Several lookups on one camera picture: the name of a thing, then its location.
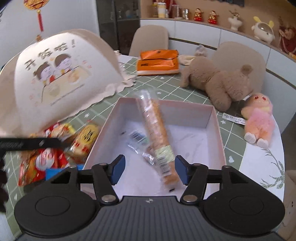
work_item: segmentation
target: barcode label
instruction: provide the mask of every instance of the barcode label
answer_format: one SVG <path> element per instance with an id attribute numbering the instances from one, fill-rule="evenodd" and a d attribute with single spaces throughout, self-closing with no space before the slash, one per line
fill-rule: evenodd
<path id="1" fill-rule="evenodd" d="M 137 143 L 147 143 L 146 136 L 142 135 L 141 133 L 134 131 L 130 134 L 130 137 L 133 139 L 133 141 Z"/>
<path id="2" fill-rule="evenodd" d="M 232 121 L 234 123 L 241 124 L 241 125 L 245 125 L 246 124 L 246 120 L 245 119 L 239 118 L 239 117 L 235 117 L 235 116 L 232 116 L 232 115 L 229 115 L 229 114 L 226 114 L 226 113 L 223 113 L 222 118 L 223 119 L 226 119 L 228 121 Z"/>
<path id="3" fill-rule="evenodd" d="M 168 165 L 168 161 L 165 156 L 158 158 L 157 164 L 159 165 L 161 173 L 164 176 L 168 176 L 172 174 L 172 172 L 170 171 L 170 166 Z"/>

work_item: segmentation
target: long wrapped snack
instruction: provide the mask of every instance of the long wrapped snack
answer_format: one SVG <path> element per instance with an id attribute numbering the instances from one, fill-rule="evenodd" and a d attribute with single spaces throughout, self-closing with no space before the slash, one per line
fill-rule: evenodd
<path id="1" fill-rule="evenodd" d="M 157 96 L 153 90 L 140 90 L 136 92 L 136 95 L 164 183 L 170 190 L 174 189 L 179 181 L 179 176 L 175 170 L 175 155 L 168 141 Z"/>

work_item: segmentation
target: round table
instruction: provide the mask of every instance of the round table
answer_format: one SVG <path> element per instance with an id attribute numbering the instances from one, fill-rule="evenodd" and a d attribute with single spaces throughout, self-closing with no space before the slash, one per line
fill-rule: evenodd
<path id="1" fill-rule="evenodd" d="M 135 74 L 137 58 L 120 55 L 119 62 L 127 74 Z M 194 89 L 183 89 L 179 87 L 181 74 L 157 75 L 136 77 L 135 85 L 125 88 L 122 92 L 103 101 L 92 105 L 88 109 L 79 112 L 63 122 L 70 123 L 75 130 L 79 131 L 88 120 L 94 120 L 103 125 L 110 114 L 113 106 L 120 97 L 133 97 L 133 91 L 140 88 L 151 88 L 156 90 L 159 99 L 168 99 L 184 102 L 193 102 L 212 105 L 205 93 Z M 227 112 L 236 115 L 235 104 Z M 223 141 L 226 163 L 250 177 L 280 200 L 284 198 L 284 150 L 278 126 L 274 130 L 269 150 L 263 150 L 256 145 L 244 141 L 244 127 L 222 118 L 223 113 L 216 111 L 219 121 L 221 137 Z M 19 177 L 19 163 L 16 153 L 7 153 L 5 157 L 5 170 L 8 173 L 8 189 L 10 199 L 6 204 L 6 218 L 0 214 L 0 234 L 7 240 L 13 239 L 13 234 L 20 234 L 20 230 L 14 219 L 13 210 L 16 202 L 24 195 L 23 188 L 17 186 Z"/>

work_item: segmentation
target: green label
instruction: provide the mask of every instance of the green label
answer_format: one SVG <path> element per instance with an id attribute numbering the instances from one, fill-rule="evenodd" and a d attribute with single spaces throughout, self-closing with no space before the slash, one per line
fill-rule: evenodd
<path id="1" fill-rule="evenodd" d="M 165 157 L 167 162 L 175 160 L 175 155 L 170 145 L 155 150 L 155 155 L 157 159 Z"/>

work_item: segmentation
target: plush toy foot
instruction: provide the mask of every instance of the plush toy foot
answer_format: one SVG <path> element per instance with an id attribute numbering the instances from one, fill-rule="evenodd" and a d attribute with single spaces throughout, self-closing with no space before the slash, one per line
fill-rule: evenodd
<path id="1" fill-rule="evenodd" d="M 257 146 L 263 148 L 263 149 L 268 149 L 268 146 L 269 146 L 269 143 L 267 140 L 263 140 L 262 138 L 260 138 L 258 141 L 257 141 Z"/>
<path id="2" fill-rule="evenodd" d="M 247 132 L 247 133 L 245 134 L 244 139 L 245 139 L 247 142 L 251 143 L 251 144 L 254 144 L 255 141 L 256 141 L 256 137 L 255 137 L 255 135 L 252 134 L 252 133 L 250 133 L 250 132 Z"/>

